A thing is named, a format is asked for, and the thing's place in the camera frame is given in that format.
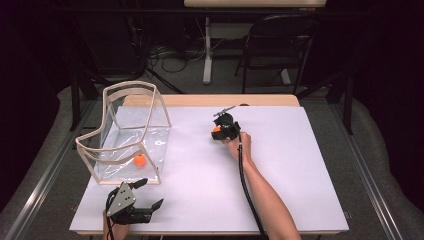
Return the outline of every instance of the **table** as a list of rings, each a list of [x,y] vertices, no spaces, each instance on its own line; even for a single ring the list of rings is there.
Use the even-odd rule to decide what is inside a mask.
[[[268,159],[255,159],[255,162],[285,201],[299,232],[336,234],[349,229],[306,113],[296,97],[246,94],[163,95],[163,98],[173,123],[163,182],[143,186],[134,190],[134,194],[138,199],[135,207],[138,208],[150,207],[161,198],[164,202],[149,224],[132,225],[130,234],[258,234],[242,192],[237,164],[225,146],[211,140],[209,132],[206,132],[213,127],[212,113],[222,110],[223,106],[240,104],[250,106],[236,107],[230,113],[240,122],[242,130],[252,135],[253,151]],[[126,104],[136,106],[137,98],[131,98]],[[250,111],[257,114],[246,114]],[[201,114],[196,115],[199,124],[190,122],[192,113],[199,112]],[[286,118],[279,119],[284,124],[260,120],[266,115],[269,119],[276,116]],[[262,147],[262,150],[259,147],[255,149],[264,132],[268,139],[287,137],[266,142],[267,148]],[[172,147],[178,143],[185,147]],[[102,234],[101,212],[112,189],[114,186],[98,185],[91,178],[70,230],[82,235]]]
[[[327,0],[184,0],[184,6],[193,8],[315,8],[324,7]],[[240,35],[249,30],[248,25],[236,25],[237,34]],[[228,37],[228,31],[222,37]],[[206,57],[205,70],[203,72],[203,84],[211,84],[212,53],[211,53],[211,23],[206,17],[205,23]]]

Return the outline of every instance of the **clear acrylic box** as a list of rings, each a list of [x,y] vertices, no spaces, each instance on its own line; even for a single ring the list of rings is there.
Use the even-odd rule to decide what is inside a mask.
[[[99,129],[75,139],[77,150],[98,184],[160,184],[171,122],[156,86],[142,81],[103,91]]]

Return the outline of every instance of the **gray floor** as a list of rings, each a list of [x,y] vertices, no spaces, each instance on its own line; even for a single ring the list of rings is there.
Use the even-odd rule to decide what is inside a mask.
[[[154,69],[188,93],[240,93],[241,71],[239,76],[233,76],[238,60],[229,57],[233,54],[225,48],[215,50],[213,80],[210,85],[202,83],[204,63],[201,60],[187,62],[185,68],[178,73],[164,71],[161,60]],[[168,70],[177,70],[183,66],[183,62],[169,58],[164,60],[164,66]],[[295,71],[290,71],[290,74],[294,76]],[[280,80],[276,72],[253,74],[251,79],[253,84],[278,83]],[[162,94],[174,93],[161,82],[151,79],[149,75],[144,75],[143,80],[156,84]],[[327,89],[322,89],[300,102],[310,119],[342,208],[351,217],[348,219],[350,231],[335,236],[324,236],[322,239],[402,239],[400,235],[403,239],[424,239],[423,214],[403,196],[388,172],[384,141],[367,110],[355,101],[352,119],[354,136],[348,136],[340,125],[339,105],[328,105],[323,100],[326,91]],[[249,92],[290,93],[291,89],[254,87],[250,88]],[[98,127],[101,99],[95,102],[83,101],[87,111],[84,115],[86,118],[75,132],[69,132],[72,119],[70,89],[61,92],[59,98],[61,108],[45,144],[20,188],[0,215],[1,239],[6,236],[10,239],[18,236],[21,239],[88,239],[69,231],[75,213],[73,208],[81,199],[90,177],[74,149],[73,140],[79,134],[92,131],[92,127]],[[41,188],[42,184],[39,183],[43,182],[51,184]],[[36,207],[31,208],[33,198],[30,197],[34,190],[41,190],[46,196],[35,198]],[[303,238],[315,239],[316,236]]]

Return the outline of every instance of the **dark background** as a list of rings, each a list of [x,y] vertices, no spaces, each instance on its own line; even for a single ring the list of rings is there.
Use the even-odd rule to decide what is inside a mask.
[[[83,1],[67,3],[77,5]],[[72,61],[64,56],[69,49],[58,36],[59,22],[50,19],[36,2],[6,1],[2,4],[0,78],[6,103],[1,117],[4,149],[0,160],[3,169],[0,209],[19,186],[43,144],[58,112],[56,95],[70,85],[73,74],[69,66]],[[182,1],[147,1],[146,4],[152,4],[149,7],[182,7]],[[405,0],[382,4],[379,1],[328,0],[328,10],[371,9],[377,13],[377,18],[321,19],[321,29],[305,68],[303,83],[313,84],[354,65],[354,97],[366,105],[380,128],[389,153],[390,170],[404,194],[424,211],[424,10],[421,5]],[[66,26],[65,30],[76,47],[73,49],[75,56],[86,67],[103,74],[131,74],[139,65],[137,54],[128,45],[131,31],[123,18],[114,19],[79,19],[79,31],[83,35],[72,26]],[[158,38],[177,49],[184,49],[185,33],[181,30],[185,26],[190,31],[186,19],[168,16],[151,21],[153,29],[162,29],[154,33]],[[169,28],[169,21],[179,27]],[[106,30],[115,31],[113,39],[105,41],[102,38]],[[111,45],[114,50],[125,53],[118,61],[108,58],[108,55],[116,56],[110,52]]]

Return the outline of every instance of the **white table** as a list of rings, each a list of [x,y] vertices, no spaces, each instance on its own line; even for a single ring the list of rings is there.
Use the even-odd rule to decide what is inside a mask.
[[[270,105],[281,105],[287,98],[289,106],[236,107],[229,113],[242,130],[252,135],[253,158],[285,201],[299,232],[347,231],[349,227],[304,109],[292,104],[293,96],[271,95],[272,101],[268,101]],[[180,98],[170,96],[165,102],[167,99]],[[215,105],[227,103],[228,107],[236,103],[263,105],[267,101],[260,99],[267,99],[267,95],[185,95],[181,99],[190,100],[181,105],[210,106],[215,99]],[[221,110],[222,107],[168,106],[173,127],[163,182],[134,190],[137,208],[150,207],[161,198],[164,202],[149,224],[132,225],[130,234],[258,234],[237,164],[225,146],[210,136],[215,119],[212,115]],[[114,188],[98,185],[91,178],[70,230],[84,235],[102,234],[101,213]]]
[[[184,0],[184,6],[194,8],[322,8],[327,0]],[[237,29],[236,34],[228,35],[228,31],[224,31],[222,37],[234,37],[247,35],[249,31],[247,24],[236,24],[236,27],[224,27]],[[203,73],[203,84],[211,83],[212,72],[212,53],[211,53],[211,23],[209,17],[206,17],[205,23],[205,38],[206,38],[206,57],[205,69]]]

